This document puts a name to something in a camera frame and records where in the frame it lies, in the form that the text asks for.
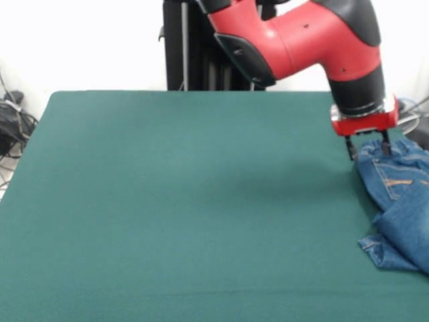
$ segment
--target red robot arm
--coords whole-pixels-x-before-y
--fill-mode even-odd
[[[397,102],[386,97],[381,37],[370,0],[311,0],[262,21],[255,0],[200,0],[215,37],[253,83],[274,85],[314,64],[325,69],[339,136],[382,131],[397,124]],[[350,151],[355,157],[355,150]]]

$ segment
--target table surface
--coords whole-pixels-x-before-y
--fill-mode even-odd
[[[0,204],[0,321],[424,321],[328,93],[55,93]]]

